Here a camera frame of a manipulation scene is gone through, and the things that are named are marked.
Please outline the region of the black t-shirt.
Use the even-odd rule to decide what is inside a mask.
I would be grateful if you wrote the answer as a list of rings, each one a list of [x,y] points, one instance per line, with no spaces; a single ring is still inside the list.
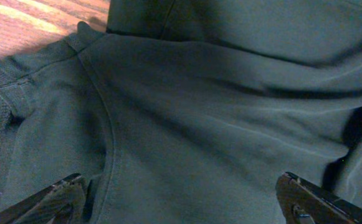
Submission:
[[[83,223],[283,223],[293,172],[362,208],[362,1],[112,1],[0,59],[0,212],[78,173]]]

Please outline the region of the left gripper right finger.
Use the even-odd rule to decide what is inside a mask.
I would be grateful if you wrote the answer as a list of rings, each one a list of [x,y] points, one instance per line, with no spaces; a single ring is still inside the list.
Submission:
[[[291,172],[278,178],[275,190],[287,224],[362,224],[362,208]]]

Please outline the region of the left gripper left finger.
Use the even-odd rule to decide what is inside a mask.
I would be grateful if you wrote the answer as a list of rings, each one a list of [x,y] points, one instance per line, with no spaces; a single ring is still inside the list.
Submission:
[[[0,224],[82,223],[86,195],[86,179],[72,174],[0,212]]]

